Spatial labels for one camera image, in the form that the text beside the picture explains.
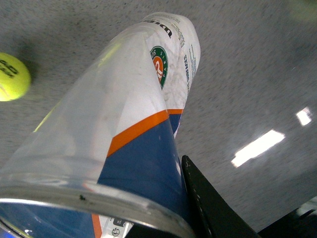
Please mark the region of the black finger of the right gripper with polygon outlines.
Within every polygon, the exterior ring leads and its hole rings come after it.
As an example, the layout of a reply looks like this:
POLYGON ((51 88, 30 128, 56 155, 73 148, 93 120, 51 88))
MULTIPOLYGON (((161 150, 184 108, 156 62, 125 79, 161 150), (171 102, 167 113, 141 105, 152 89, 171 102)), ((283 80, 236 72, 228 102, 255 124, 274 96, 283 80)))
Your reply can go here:
POLYGON ((259 238, 221 197, 189 156, 182 156, 192 228, 197 238, 259 238))

